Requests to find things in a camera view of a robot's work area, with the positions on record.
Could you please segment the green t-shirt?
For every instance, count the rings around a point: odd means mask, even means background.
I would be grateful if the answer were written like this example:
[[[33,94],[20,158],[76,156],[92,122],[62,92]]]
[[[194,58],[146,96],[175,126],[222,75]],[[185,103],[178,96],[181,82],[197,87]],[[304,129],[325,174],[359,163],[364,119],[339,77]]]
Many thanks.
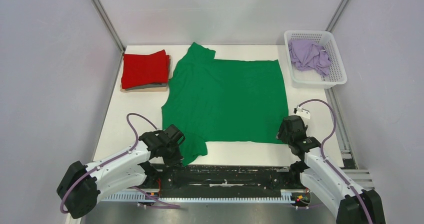
[[[278,60],[223,60],[215,50],[193,43],[178,61],[162,106],[163,127],[184,135],[183,165],[208,153],[208,142],[277,144],[288,116]]]

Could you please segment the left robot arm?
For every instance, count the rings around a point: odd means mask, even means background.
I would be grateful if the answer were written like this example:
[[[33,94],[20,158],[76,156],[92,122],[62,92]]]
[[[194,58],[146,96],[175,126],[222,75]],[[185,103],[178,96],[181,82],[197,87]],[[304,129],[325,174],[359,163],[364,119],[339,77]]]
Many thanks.
[[[135,145],[105,159],[83,165],[72,163],[64,174],[57,194],[60,209],[77,219],[88,214],[102,199],[124,189],[152,187],[159,172],[150,160],[162,158],[166,166],[181,165],[180,145],[184,134],[175,126],[142,134]]]

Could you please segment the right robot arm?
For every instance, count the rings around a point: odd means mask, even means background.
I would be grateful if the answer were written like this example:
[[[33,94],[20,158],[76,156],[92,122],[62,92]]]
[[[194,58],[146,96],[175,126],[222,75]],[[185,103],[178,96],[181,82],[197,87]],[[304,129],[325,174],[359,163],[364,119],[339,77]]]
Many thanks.
[[[365,190],[323,151],[323,144],[307,136],[300,116],[284,117],[277,139],[286,143],[299,161],[290,165],[289,182],[311,190],[334,215],[337,223],[385,223],[383,204],[375,190]]]

